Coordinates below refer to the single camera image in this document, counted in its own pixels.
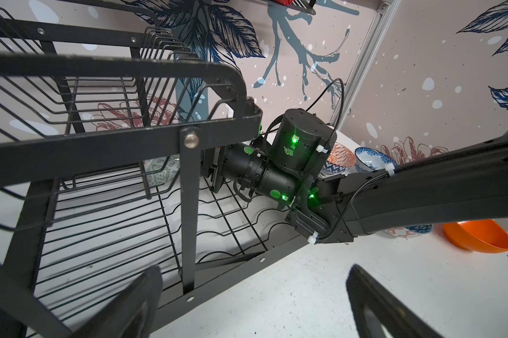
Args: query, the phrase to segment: red flower pattern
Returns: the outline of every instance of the red flower pattern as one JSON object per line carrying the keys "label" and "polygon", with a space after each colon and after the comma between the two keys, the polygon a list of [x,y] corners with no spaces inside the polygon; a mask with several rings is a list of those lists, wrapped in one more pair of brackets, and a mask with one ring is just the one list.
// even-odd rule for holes
{"label": "red flower pattern", "polygon": [[443,154],[449,150],[443,146],[433,146],[432,148],[426,144],[419,144],[417,147],[411,137],[407,137],[404,142],[397,141],[394,143],[393,149],[385,145],[381,146],[381,152],[392,158],[398,165],[418,161],[438,154]]}

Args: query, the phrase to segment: black metal dish rack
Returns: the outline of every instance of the black metal dish rack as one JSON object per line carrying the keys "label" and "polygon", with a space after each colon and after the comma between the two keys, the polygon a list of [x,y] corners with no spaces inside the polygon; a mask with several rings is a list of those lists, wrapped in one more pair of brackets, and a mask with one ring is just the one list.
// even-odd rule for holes
{"label": "black metal dish rack", "polygon": [[[59,56],[53,41],[124,46],[132,58]],[[218,95],[204,121],[195,103],[179,107],[202,80],[198,96]],[[233,117],[217,118],[224,104]],[[236,70],[200,60],[164,29],[16,21],[0,9],[0,193],[23,201],[14,228],[0,222],[13,232],[0,271],[19,284],[0,277],[0,337],[48,336],[27,327],[45,327],[51,313],[75,329],[156,264],[154,331],[305,245],[268,199],[243,202],[229,182],[215,194],[200,176],[204,149],[254,139],[260,120]],[[180,178],[151,186],[174,154]],[[163,157],[147,171],[143,161]],[[7,187],[23,182],[26,194]],[[25,290],[45,308],[8,296]]]}

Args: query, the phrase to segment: green sticker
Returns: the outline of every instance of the green sticker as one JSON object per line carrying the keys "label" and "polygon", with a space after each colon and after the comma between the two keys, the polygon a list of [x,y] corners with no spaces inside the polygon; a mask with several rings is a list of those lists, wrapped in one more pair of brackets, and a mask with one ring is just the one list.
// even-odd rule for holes
{"label": "green sticker", "polygon": [[271,197],[275,198],[275,199],[279,199],[280,198],[280,192],[276,189],[273,189],[271,190],[271,193],[269,193],[271,195]]}

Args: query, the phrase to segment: bowl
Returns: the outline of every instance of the bowl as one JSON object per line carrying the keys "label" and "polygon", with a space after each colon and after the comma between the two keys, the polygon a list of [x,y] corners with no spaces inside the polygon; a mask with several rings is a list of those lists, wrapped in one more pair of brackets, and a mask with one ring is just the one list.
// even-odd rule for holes
{"label": "bowl", "polygon": [[397,166],[397,163],[386,154],[364,146],[356,149],[355,156],[357,157],[356,169],[358,172],[382,170],[389,163]]}
{"label": "bowl", "polygon": [[446,223],[444,236],[464,250],[488,254],[508,251],[508,234],[493,220]]}
{"label": "bowl", "polygon": [[432,224],[424,224],[422,226],[405,226],[403,228],[384,230],[383,232],[403,239],[412,239],[414,237],[432,233]]}
{"label": "bowl", "polygon": [[328,174],[340,174],[350,169],[356,162],[357,158],[350,149],[335,143],[322,169]]}

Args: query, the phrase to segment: cable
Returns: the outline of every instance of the cable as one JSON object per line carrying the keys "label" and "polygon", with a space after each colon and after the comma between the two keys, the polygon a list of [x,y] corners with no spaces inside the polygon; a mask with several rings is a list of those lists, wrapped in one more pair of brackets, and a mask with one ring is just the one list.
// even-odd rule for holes
{"label": "cable", "polygon": [[333,137],[334,133],[337,131],[337,125],[340,122],[340,118],[342,117],[342,111],[344,110],[344,82],[341,78],[334,79],[327,87],[325,87],[324,91],[321,92],[320,96],[310,105],[310,107],[306,108],[306,111],[308,112],[310,108],[312,108],[318,101],[321,99],[321,97],[325,94],[325,92],[335,83],[340,82],[340,87],[342,88],[342,95],[340,96],[340,110],[338,112],[337,122],[335,124],[335,127],[333,128],[333,131],[331,132],[331,135],[329,136],[329,139],[327,139],[327,142],[325,143],[325,148],[329,146],[329,142],[331,141],[331,138]]}

